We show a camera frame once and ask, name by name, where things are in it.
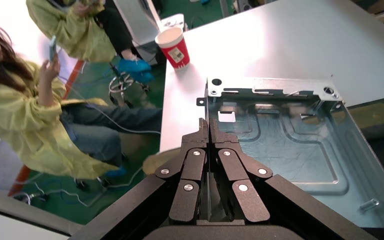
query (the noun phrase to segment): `yellow gown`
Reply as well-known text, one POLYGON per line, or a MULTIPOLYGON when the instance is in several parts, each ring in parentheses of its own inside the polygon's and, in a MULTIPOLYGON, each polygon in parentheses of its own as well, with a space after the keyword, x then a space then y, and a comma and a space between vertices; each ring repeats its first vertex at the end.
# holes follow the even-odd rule
POLYGON ((28 168, 41 173, 94 179, 116 170, 117 167, 81 152, 59 120, 64 105, 83 102, 105 105, 105 102, 102 99, 63 100, 66 88, 56 78, 52 82, 52 91, 57 104, 40 106, 37 103, 40 67, 33 62, 26 64, 34 81, 24 81, 8 72, 19 84, 26 85, 24 92, 0 84, 0 138, 12 147, 28 168))
POLYGON ((92 17, 104 9, 102 4, 96 6, 87 17, 75 15, 73 7, 69 7, 66 13, 47 0, 26 0, 26 5, 28 14, 42 33, 49 39, 56 36, 58 46, 70 57, 93 63, 109 63, 116 56, 110 39, 92 17))

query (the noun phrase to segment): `smartphone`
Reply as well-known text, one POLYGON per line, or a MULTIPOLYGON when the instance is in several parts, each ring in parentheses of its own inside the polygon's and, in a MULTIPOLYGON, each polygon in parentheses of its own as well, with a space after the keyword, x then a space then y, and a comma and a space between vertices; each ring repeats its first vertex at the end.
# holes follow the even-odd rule
POLYGON ((53 36, 49 44, 49 62, 52 62, 56 52, 57 52, 57 37, 53 36))
POLYGON ((94 5, 95 3, 99 2, 100 0, 90 0, 89 6, 94 5))
POLYGON ((89 2, 87 1, 84 1, 84 0, 77 0, 78 3, 81 3, 83 5, 88 5, 88 6, 92 6, 93 4, 99 2, 100 0, 90 0, 89 2))

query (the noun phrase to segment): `paper cup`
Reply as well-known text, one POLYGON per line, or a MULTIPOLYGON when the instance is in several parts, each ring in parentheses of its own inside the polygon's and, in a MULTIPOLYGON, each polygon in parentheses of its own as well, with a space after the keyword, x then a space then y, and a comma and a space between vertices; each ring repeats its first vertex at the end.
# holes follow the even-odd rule
POLYGON ((155 42, 174 69, 184 68, 191 61, 183 37, 183 29, 179 27, 166 29, 156 36, 155 42))

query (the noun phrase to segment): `hand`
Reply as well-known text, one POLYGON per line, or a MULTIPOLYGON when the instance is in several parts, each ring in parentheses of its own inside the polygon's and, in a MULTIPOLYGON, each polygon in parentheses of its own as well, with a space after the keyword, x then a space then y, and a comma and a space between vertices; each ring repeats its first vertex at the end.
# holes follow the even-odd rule
POLYGON ((88 5, 83 5, 81 3, 76 3, 73 7, 73 12, 79 17, 86 17, 91 11, 91 7, 88 5))
POLYGON ((49 60, 46 60, 39 70, 39 80, 42 83, 51 83, 60 73, 60 61, 58 54, 55 53, 52 62, 49 64, 49 60))

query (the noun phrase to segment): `mounting hole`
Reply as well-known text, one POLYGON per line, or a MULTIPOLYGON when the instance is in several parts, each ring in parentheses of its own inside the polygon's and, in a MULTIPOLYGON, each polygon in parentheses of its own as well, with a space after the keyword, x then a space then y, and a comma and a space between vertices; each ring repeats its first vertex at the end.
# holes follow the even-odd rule
POLYGON ((203 97, 198 97, 196 99, 196 105, 199 106, 199 107, 203 107, 206 105, 206 99, 203 98, 203 97))
POLYGON ((323 91, 325 92, 325 93, 327 93, 327 94, 334 94, 334 90, 332 89, 332 88, 330 88, 330 87, 325 87, 325 88, 323 88, 323 91))
POLYGON ((218 79, 218 78, 215 78, 211 81, 212 84, 216 85, 216 86, 220 86, 222 85, 222 80, 218 79))

